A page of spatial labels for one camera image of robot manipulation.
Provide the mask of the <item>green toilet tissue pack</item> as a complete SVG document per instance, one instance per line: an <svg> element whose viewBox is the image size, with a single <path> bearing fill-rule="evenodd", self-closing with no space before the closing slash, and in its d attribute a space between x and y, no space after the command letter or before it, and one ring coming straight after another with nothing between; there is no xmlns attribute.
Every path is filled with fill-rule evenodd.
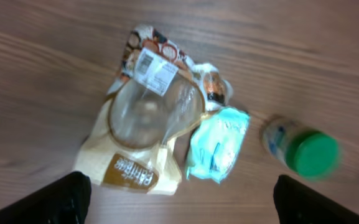
<svg viewBox="0 0 359 224"><path fill-rule="evenodd" d="M234 167L248 130L250 115L225 107L201 122L190 138L185 176L220 183Z"/></svg>

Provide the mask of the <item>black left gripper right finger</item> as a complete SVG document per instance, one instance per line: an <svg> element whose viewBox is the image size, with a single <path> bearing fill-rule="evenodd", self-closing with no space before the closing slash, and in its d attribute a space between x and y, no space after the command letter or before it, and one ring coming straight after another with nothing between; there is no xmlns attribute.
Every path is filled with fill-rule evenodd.
<svg viewBox="0 0 359 224"><path fill-rule="evenodd" d="M359 215L306 185L280 175L274 186L280 224L359 224Z"/></svg>

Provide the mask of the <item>beige snack bag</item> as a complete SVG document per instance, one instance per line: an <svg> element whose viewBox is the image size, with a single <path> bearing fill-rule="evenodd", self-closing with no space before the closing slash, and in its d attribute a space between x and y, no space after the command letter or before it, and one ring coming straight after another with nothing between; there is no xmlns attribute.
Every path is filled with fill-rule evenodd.
<svg viewBox="0 0 359 224"><path fill-rule="evenodd" d="M73 168L97 185L173 195L175 141L224 107L230 83L149 25L130 33L114 83Z"/></svg>

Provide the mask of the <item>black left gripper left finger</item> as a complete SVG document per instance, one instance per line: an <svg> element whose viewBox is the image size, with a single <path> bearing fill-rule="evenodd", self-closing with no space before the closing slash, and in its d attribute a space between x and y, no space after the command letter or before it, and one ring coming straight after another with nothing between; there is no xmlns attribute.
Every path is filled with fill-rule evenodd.
<svg viewBox="0 0 359 224"><path fill-rule="evenodd" d="M84 224L90 199L90 178L75 171L0 209L0 224Z"/></svg>

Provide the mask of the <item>green lid jar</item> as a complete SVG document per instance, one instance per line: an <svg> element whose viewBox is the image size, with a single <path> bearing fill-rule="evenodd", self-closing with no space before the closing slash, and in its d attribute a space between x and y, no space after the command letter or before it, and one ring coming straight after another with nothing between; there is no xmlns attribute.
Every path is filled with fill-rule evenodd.
<svg viewBox="0 0 359 224"><path fill-rule="evenodd" d="M336 139L284 116L273 116L264 123L261 143L273 158L309 180L328 176L340 162L340 146Z"/></svg>

